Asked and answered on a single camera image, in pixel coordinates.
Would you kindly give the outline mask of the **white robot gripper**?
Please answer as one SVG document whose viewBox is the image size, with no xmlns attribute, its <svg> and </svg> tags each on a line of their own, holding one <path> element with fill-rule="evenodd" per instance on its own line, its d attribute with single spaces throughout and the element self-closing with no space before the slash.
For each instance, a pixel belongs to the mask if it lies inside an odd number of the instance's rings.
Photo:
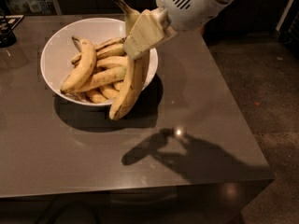
<svg viewBox="0 0 299 224">
<path fill-rule="evenodd" d="M 138 59 L 150 49 L 174 37 L 176 31 L 189 31 L 204 26 L 233 2 L 234 0 L 156 0 L 156 5 L 163 8 L 145 9 L 126 37 L 123 48 L 132 60 Z"/>
</svg>

